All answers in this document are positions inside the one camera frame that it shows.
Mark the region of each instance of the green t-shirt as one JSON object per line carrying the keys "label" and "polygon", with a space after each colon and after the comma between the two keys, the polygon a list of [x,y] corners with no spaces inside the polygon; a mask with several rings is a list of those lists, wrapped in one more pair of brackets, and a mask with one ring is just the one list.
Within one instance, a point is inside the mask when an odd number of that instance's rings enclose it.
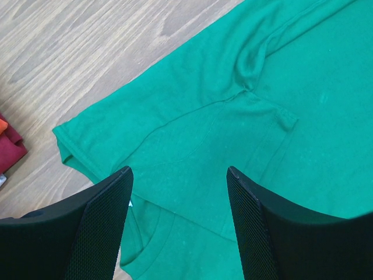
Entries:
{"label": "green t-shirt", "polygon": [[94,183],[133,168],[133,279],[243,279],[231,165],[317,211],[371,210],[372,15],[369,0],[245,1],[54,129]]}

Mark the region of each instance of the green shirt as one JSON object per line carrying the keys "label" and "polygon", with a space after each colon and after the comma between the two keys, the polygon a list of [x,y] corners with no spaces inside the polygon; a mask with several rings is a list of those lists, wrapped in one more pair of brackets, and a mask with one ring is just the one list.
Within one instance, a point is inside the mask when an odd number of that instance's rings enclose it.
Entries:
{"label": "green shirt", "polygon": [[369,0],[245,1],[54,129],[93,182],[133,168],[133,279],[243,279],[230,165],[317,211],[371,210],[372,15]]}

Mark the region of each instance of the orange fabric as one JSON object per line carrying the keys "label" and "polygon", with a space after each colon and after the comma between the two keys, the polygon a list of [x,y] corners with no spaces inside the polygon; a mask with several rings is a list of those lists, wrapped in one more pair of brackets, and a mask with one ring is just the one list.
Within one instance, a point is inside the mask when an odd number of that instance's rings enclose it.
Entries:
{"label": "orange fabric", "polygon": [[0,134],[2,134],[4,130],[7,129],[7,127],[8,127],[8,123],[3,120],[0,120]]}

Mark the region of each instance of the cloth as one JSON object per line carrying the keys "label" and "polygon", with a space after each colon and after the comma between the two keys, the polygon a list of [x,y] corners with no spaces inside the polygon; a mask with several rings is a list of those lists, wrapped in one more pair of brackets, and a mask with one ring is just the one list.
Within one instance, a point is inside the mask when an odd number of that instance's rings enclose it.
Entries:
{"label": "cloth", "polygon": [[0,134],[2,134],[7,127],[8,123],[6,121],[0,120]]}
{"label": "cloth", "polygon": [[[6,119],[0,114],[0,120]],[[7,171],[27,153],[22,137],[8,124],[8,127],[0,134],[0,173]]]}
{"label": "cloth", "polygon": [[0,187],[5,183],[6,177],[4,174],[0,174]]}

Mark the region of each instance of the red fabric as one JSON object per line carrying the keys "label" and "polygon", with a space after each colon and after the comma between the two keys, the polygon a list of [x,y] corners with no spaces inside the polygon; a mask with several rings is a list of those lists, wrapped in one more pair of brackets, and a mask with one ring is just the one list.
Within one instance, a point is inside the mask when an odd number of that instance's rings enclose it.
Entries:
{"label": "red fabric", "polygon": [[[2,114],[0,120],[6,121]],[[8,123],[7,129],[0,134],[0,174],[11,168],[25,154],[27,150],[22,144],[21,135]]]}

